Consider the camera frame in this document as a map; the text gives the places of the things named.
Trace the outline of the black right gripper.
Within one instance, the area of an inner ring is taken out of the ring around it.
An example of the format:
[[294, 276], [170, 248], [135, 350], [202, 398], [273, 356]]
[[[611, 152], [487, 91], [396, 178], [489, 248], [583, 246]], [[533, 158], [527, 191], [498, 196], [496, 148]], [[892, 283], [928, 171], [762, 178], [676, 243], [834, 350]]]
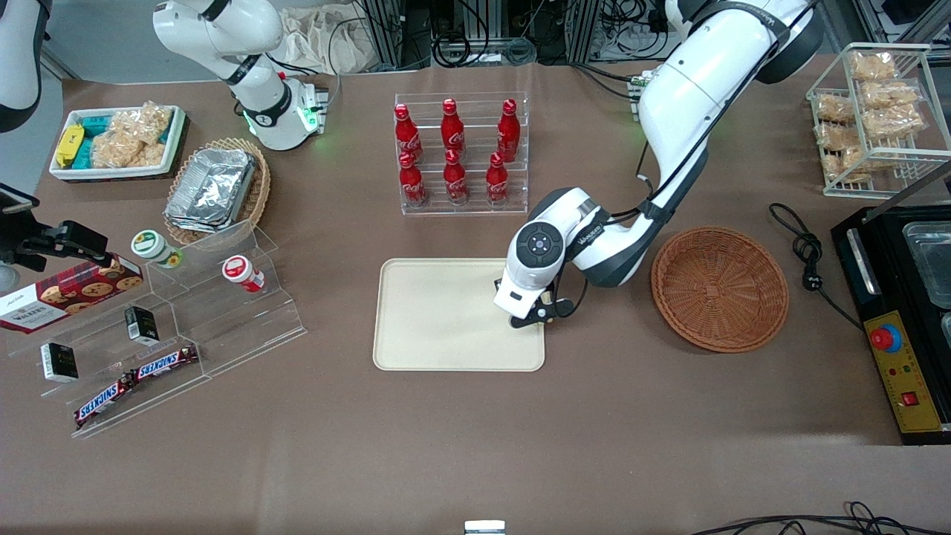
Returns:
[[[57, 239], [65, 230], [65, 253]], [[40, 223], [2, 222], [1, 261], [42, 272], [48, 257], [74, 257], [90, 262], [108, 258], [108, 237], [82, 224], [65, 221], [57, 227]]]

